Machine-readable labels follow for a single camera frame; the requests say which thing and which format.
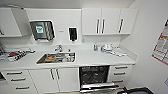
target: bottle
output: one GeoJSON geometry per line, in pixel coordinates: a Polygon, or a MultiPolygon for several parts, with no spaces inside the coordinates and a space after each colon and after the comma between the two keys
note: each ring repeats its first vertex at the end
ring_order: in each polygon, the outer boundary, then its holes
{"type": "Polygon", "coordinates": [[[94,44],[94,51],[97,51],[97,44],[94,44]]]}

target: wall-mounted dispenser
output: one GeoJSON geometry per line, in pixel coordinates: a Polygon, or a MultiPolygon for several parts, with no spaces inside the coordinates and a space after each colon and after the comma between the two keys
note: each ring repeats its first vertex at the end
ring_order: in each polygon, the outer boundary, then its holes
{"type": "Polygon", "coordinates": [[[33,21],[30,25],[35,40],[52,40],[55,37],[51,21],[33,21]]]}
{"type": "Polygon", "coordinates": [[[69,28],[70,40],[77,40],[77,28],[69,28]]]}

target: faucet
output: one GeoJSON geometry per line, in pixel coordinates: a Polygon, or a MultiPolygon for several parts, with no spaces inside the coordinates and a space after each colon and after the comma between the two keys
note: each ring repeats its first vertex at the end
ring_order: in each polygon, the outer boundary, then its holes
{"type": "Polygon", "coordinates": [[[57,45],[57,48],[55,49],[55,51],[62,52],[62,45],[57,45]]]}

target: white cabinet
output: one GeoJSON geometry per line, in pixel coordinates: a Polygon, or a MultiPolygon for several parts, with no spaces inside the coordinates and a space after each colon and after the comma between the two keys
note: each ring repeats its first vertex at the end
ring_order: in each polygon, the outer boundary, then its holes
{"type": "Polygon", "coordinates": [[[79,68],[58,69],[60,92],[80,91],[79,68]]]}
{"type": "Polygon", "coordinates": [[[31,33],[25,10],[0,8],[0,37],[20,37],[31,33]]]}
{"type": "Polygon", "coordinates": [[[82,9],[82,34],[115,34],[120,9],[82,9]]]}
{"type": "Polygon", "coordinates": [[[110,66],[107,82],[113,82],[120,87],[125,87],[131,74],[132,65],[110,66]]]}
{"type": "Polygon", "coordinates": [[[137,9],[82,9],[82,35],[130,34],[137,9]]]}
{"type": "Polygon", "coordinates": [[[79,91],[79,68],[29,70],[39,94],[79,91]]]}
{"type": "Polygon", "coordinates": [[[39,94],[59,92],[55,69],[29,70],[39,94]]]}
{"type": "Polygon", "coordinates": [[[131,34],[137,12],[137,9],[121,9],[117,33],[131,34]]]}
{"type": "Polygon", "coordinates": [[[101,9],[82,9],[82,35],[99,35],[101,9]]]}
{"type": "Polygon", "coordinates": [[[1,86],[6,87],[2,94],[38,94],[33,84],[33,81],[29,75],[28,70],[10,70],[1,72],[8,85],[1,86]]]}

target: ceiling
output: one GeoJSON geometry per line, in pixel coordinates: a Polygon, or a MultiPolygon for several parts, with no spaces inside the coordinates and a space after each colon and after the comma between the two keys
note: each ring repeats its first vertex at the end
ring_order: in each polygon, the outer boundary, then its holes
{"type": "Polygon", "coordinates": [[[0,0],[0,5],[52,9],[128,8],[134,2],[135,0],[0,0]]]}

